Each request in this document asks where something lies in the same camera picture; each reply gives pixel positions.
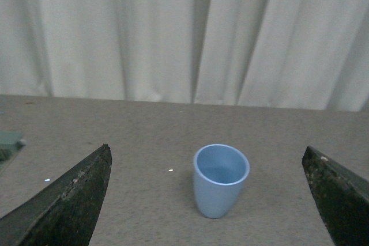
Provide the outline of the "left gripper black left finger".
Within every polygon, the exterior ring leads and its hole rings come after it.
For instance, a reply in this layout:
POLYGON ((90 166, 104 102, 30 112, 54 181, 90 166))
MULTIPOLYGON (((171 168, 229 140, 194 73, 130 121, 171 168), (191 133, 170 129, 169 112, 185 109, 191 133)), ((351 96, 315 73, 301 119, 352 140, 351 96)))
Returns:
POLYGON ((107 144, 1 218, 1 245, 88 245, 106 195, 107 144))

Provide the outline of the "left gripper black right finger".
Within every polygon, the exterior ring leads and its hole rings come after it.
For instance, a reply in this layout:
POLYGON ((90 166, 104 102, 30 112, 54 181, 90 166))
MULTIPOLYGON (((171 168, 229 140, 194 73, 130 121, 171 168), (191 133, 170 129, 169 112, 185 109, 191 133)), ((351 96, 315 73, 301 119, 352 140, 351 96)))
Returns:
POLYGON ((334 245, 368 245, 368 181, 311 146, 302 166, 334 245))

